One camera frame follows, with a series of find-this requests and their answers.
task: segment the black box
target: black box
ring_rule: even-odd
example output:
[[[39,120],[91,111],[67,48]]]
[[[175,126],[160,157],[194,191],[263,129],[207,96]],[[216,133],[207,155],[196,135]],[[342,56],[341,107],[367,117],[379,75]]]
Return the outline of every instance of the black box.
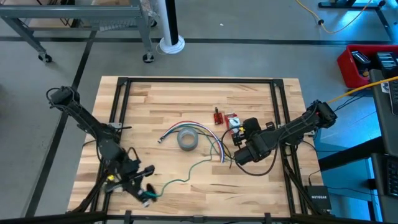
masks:
[[[305,186],[312,202],[320,210],[331,210],[328,188],[325,186]]]

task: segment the gray cart shelf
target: gray cart shelf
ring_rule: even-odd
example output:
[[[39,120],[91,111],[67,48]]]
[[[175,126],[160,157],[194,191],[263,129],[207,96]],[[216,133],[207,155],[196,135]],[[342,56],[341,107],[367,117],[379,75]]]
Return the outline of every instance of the gray cart shelf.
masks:
[[[84,30],[100,30],[101,23],[106,23],[107,26],[111,26],[112,21],[123,21],[127,23],[128,21],[133,20],[134,27],[129,26],[128,29],[135,29],[140,32],[146,51],[142,56],[143,61],[145,63],[151,63],[154,61],[152,42],[149,37],[150,27],[151,25],[154,25],[154,21],[152,21],[144,12],[140,0],[130,0],[130,5],[122,6],[41,6],[3,5],[0,3],[0,17],[30,46],[36,49],[36,51],[39,53],[39,59],[44,62],[51,62],[51,56],[47,54],[47,51],[33,36],[34,29],[27,27],[19,18],[86,19],[93,21],[93,24],[97,25],[91,26],[89,28],[82,28]]]

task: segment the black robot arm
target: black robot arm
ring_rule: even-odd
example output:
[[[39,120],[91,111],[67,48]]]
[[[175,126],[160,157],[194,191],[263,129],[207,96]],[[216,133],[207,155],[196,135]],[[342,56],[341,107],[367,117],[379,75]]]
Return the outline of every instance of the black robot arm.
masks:
[[[336,114],[327,103],[314,101],[299,118],[276,129],[274,123],[267,123],[267,129],[261,130],[256,118],[243,122],[243,133],[233,136],[235,145],[246,139],[246,146],[234,153],[236,162],[245,165],[247,162],[259,162],[269,156],[281,142],[298,144],[303,135],[317,128],[329,128],[336,122]]]
[[[53,90],[54,93],[49,97],[49,92]],[[80,96],[77,91],[72,87],[65,86],[61,88],[52,88],[47,92],[47,99],[52,108],[55,107],[60,111],[66,112],[78,122],[78,127],[80,129],[95,138],[97,150],[99,150],[103,156],[102,162],[106,166],[105,174],[101,174],[104,176],[102,178],[102,183],[104,183],[104,178],[106,178],[107,175],[114,175],[119,179],[119,182],[108,181],[106,184],[107,192],[122,187],[123,190],[131,194],[145,207],[149,205],[149,199],[155,201],[154,197],[145,194],[145,190],[141,188],[142,179],[152,175],[155,171],[155,167],[148,166],[139,172],[139,164],[141,161],[135,149],[133,148],[136,159],[132,160],[129,158],[126,150],[119,145],[120,134],[118,130],[111,125],[100,123],[84,109],[80,104]],[[93,192],[97,192],[100,188],[95,186],[94,189],[96,190]],[[151,185],[147,186],[147,190],[155,194],[154,188]],[[88,206],[88,200],[85,200],[84,204],[84,206],[78,209],[79,211],[85,211],[84,207],[86,207],[86,205]]]

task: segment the red component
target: red component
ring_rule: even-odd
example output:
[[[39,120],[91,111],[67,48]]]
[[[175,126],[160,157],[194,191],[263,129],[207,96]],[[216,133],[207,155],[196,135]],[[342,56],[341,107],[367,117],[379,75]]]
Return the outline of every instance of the red component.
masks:
[[[352,51],[359,51],[370,60],[373,59],[377,52],[394,52],[398,54],[397,45],[348,45],[346,50],[338,57],[337,63],[343,75],[344,82],[348,88],[358,88],[369,84],[369,78],[359,74],[356,68]]]
[[[214,116],[214,123],[215,124],[223,124],[224,123],[223,115],[221,113],[218,113],[218,114],[214,113],[213,116]]]

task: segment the cart wheel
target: cart wheel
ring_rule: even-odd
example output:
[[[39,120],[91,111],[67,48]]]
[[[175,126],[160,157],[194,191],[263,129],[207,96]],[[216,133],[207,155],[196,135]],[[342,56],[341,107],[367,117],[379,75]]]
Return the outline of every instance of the cart wheel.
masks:
[[[386,4],[386,1],[384,1],[384,0],[383,0],[383,1],[380,1],[380,2],[379,2],[379,7],[383,7],[385,4]]]
[[[49,56],[49,55],[45,55],[45,59],[43,59],[43,57],[42,56],[38,56],[38,58],[39,58],[39,60],[41,60],[42,62],[45,62],[45,63],[50,63],[50,62],[52,62],[52,57],[51,56]]]
[[[152,54],[148,53],[148,54],[144,54],[144,56],[142,56],[142,60],[145,63],[152,63],[152,62],[154,62],[155,58]]]
[[[152,20],[152,22],[150,23],[150,26],[151,26],[151,27],[155,27],[156,25],[157,25],[156,20]]]

